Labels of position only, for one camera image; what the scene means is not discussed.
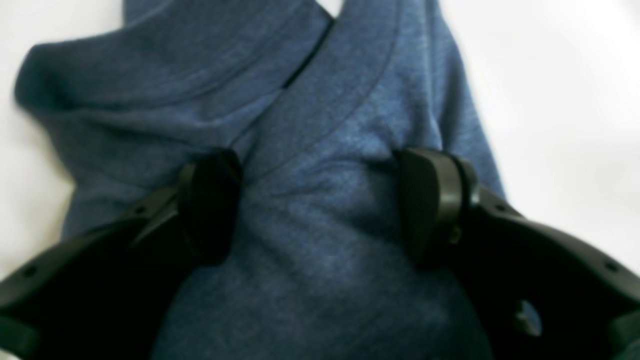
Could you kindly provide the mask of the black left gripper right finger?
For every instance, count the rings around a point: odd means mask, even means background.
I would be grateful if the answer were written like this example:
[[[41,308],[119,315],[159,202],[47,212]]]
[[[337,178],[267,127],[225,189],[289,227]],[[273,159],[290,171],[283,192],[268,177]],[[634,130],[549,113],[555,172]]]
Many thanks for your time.
[[[637,360],[640,281],[482,186],[464,158],[397,153],[402,236],[419,271],[448,269],[496,360]]]

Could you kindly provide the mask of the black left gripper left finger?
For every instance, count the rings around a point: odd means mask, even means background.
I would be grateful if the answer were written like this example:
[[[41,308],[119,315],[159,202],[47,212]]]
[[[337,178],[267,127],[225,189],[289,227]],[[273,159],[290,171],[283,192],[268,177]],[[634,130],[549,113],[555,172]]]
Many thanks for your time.
[[[229,254],[243,171],[218,148],[116,221],[1,282],[0,346],[20,360],[148,360],[183,282]]]

